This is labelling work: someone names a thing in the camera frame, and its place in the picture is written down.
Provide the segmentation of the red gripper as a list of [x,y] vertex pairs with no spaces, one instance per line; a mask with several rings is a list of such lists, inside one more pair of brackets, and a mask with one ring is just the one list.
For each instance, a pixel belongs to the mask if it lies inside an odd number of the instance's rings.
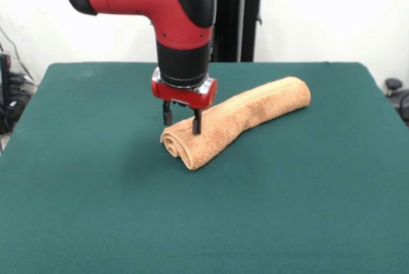
[[217,80],[209,76],[204,82],[194,88],[176,88],[164,82],[159,68],[154,69],[151,76],[151,91],[156,98],[163,100],[162,110],[164,125],[171,126],[173,123],[173,113],[171,102],[177,102],[194,109],[194,119],[192,122],[192,134],[201,134],[202,110],[209,108],[217,93]]

